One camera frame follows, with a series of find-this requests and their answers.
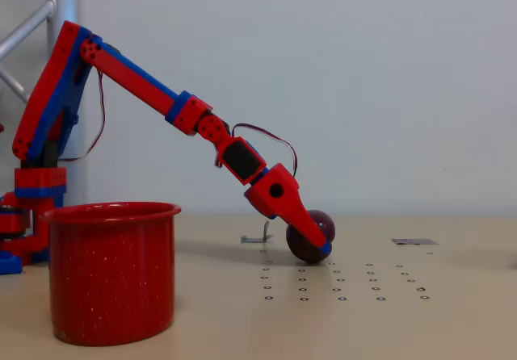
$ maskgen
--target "black dot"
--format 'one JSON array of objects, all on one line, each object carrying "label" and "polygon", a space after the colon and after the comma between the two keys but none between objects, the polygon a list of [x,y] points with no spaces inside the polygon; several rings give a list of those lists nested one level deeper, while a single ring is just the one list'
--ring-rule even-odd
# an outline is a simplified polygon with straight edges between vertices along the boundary
[{"label": "black dot", "polygon": [[274,197],[275,199],[278,199],[284,194],[284,188],[280,184],[271,184],[269,187],[269,194],[271,197]]}]

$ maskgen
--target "cable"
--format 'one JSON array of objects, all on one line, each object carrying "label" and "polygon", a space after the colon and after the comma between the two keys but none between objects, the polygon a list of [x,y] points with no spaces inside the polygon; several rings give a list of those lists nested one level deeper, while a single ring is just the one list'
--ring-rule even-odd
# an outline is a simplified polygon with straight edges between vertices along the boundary
[{"label": "cable", "polygon": [[249,124],[249,123],[237,123],[235,126],[233,126],[232,136],[235,136],[236,128],[250,128],[251,130],[255,130],[256,132],[261,132],[262,134],[269,136],[273,140],[277,140],[277,141],[285,144],[289,148],[289,150],[291,150],[291,153],[292,153],[292,176],[293,177],[296,176],[296,171],[298,170],[298,156],[296,155],[296,151],[294,150],[294,148],[292,147],[292,145],[290,143],[288,143],[286,140],[283,140],[279,136],[276,136],[275,134],[273,134],[272,132],[269,132],[268,130],[266,130],[264,128],[260,128],[259,126],[254,126],[253,124]]},{"label": "cable", "polygon": [[91,150],[95,147],[95,145],[99,141],[101,135],[103,134],[104,124],[106,123],[106,110],[104,108],[103,73],[97,69],[97,74],[99,75],[100,111],[101,111],[101,115],[102,115],[102,123],[100,125],[100,130],[97,133],[97,136],[95,136],[94,141],[91,143],[90,147],[88,148],[88,150],[86,151],[86,154],[84,156],[75,157],[75,158],[60,158],[58,161],[74,162],[74,161],[83,159],[91,152]]}]

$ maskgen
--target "table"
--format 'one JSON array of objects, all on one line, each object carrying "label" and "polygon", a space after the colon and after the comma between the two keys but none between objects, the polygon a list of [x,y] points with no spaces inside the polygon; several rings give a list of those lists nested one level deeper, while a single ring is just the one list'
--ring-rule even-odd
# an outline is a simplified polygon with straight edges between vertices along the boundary
[{"label": "table", "polygon": [[[271,223],[274,237],[265,245],[241,244],[243,234],[262,235],[263,218],[179,215],[174,323],[129,345],[86,348],[58,341],[50,323],[48,267],[2,276],[0,358],[517,356],[517,220],[334,220],[334,252],[321,265],[306,266],[289,252],[281,220]],[[391,241],[418,237],[438,244]]]}]

